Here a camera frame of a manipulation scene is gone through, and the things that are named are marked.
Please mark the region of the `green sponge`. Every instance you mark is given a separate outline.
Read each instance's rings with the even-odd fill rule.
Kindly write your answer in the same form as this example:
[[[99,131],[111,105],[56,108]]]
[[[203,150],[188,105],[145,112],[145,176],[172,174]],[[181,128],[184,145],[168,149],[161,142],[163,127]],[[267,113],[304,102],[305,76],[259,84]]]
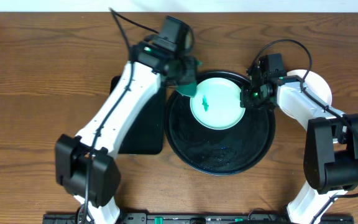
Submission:
[[[195,58],[185,61],[184,70],[181,77],[177,80],[175,90],[182,96],[194,97],[197,88],[197,74],[200,62]]]

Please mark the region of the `light green plate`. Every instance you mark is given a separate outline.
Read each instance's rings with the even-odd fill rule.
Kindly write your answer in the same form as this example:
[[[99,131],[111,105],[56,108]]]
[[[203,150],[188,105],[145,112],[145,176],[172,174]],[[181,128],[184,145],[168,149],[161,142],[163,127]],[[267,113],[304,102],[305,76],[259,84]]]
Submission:
[[[241,89],[226,78],[208,78],[197,85],[190,98],[194,118],[209,129],[224,130],[236,125],[246,109],[240,106]]]

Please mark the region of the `white plate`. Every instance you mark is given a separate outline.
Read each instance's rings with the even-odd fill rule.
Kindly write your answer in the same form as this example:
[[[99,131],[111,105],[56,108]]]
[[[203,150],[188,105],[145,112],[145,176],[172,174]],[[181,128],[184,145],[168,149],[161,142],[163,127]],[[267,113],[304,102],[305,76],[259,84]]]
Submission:
[[[298,76],[303,78],[306,73],[305,69],[296,69],[287,72],[287,76]],[[328,83],[317,73],[310,71],[308,76],[306,77],[306,85],[308,88],[316,94],[319,98],[321,98],[325,103],[331,106],[332,104],[332,93]],[[287,116],[292,119],[295,119],[292,114],[285,109],[281,109]]]

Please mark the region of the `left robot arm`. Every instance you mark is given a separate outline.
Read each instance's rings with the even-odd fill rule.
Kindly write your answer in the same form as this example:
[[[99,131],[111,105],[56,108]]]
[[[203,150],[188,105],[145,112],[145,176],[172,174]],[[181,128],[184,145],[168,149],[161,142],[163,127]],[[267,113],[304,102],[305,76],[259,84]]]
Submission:
[[[146,103],[161,86],[192,85],[197,59],[186,44],[139,42],[113,91],[93,119],[74,137],[63,134],[55,145],[57,183],[83,207],[81,223],[115,223],[120,215],[114,196],[121,174],[119,148]]]

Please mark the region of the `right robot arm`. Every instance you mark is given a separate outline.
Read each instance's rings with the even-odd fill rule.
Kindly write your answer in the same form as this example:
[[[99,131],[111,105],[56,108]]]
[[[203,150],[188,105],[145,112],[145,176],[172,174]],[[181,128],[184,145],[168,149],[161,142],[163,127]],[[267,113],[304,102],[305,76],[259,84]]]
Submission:
[[[306,130],[306,182],[287,205],[290,222],[319,223],[337,199],[358,197],[358,114],[330,107],[298,76],[242,87],[240,106],[248,110],[278,107]]]

